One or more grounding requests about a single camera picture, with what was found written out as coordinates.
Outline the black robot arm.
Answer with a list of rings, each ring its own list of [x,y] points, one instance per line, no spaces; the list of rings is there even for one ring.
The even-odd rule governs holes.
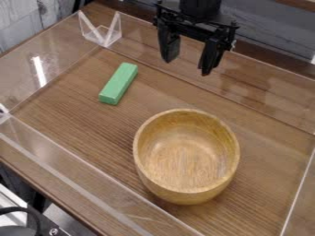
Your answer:
[[[237,22],[220,12],[221,0],[157,0],[152,25],[157,29],[160,55],[170,63],[180,55],[181,36],[204,43],[197,69],[206,76],[225,51],[235,47]]]

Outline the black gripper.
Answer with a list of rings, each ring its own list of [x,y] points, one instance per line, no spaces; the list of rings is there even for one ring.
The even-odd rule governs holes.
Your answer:
[[[181,36],[205,42],[197,68],[206,76],[235,43],[237,23],[220,12],[221,0],[157,0],[153,26],[166,63],[180,53]]]

